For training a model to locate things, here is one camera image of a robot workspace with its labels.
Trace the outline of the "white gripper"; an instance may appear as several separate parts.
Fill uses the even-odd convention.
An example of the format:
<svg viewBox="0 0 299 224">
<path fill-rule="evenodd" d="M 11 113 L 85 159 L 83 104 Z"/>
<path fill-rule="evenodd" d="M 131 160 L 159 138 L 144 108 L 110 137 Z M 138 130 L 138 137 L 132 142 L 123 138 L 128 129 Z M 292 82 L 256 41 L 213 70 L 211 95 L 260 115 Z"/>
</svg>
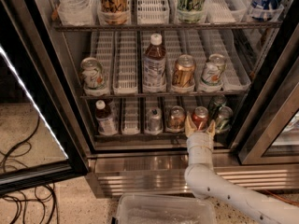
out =
<svg viewBox="0 0 299 224">
<path fill-rule="evenodd" d="M 216 133 L 215 120 L 213 119 L 206 133 L 196 133 L 197 127 L 192 121 L 190 113 L 185 119 L 185 134 L 187 139 L 187 150 L 189 155 L 189 165 L 202 164 L 212 166 L 213 136 Z"/>
</svg>

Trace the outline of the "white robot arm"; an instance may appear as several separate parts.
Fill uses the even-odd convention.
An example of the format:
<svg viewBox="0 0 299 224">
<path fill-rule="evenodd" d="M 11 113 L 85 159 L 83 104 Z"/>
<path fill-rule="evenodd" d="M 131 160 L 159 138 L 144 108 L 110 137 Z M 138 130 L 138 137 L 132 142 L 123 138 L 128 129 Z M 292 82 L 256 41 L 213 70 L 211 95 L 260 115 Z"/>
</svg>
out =
<svg viewBox="0 0 299 224">
<path fill-rule="evenodd" d="M 298 206 L 240 187 L 215 173 L 212 160 L 214 121 L 204 132 L 201 132 L 193 123 L 192 116 L 187 114 L 185 134 L 188 167 L 184 178 L 196 198 L 217 198 L 260 224 L 298 224 Z"/>
</svg>

